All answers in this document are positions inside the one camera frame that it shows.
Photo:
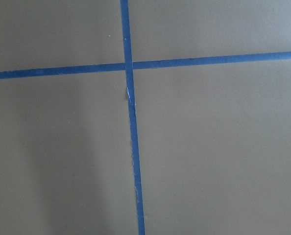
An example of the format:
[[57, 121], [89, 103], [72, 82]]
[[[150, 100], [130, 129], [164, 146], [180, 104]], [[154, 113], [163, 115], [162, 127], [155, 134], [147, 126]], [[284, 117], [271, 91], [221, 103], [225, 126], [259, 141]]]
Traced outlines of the brown paper table cover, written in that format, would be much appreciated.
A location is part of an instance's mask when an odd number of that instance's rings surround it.
[[291, 0], [0, 0], [0, 235], [291, 235]]

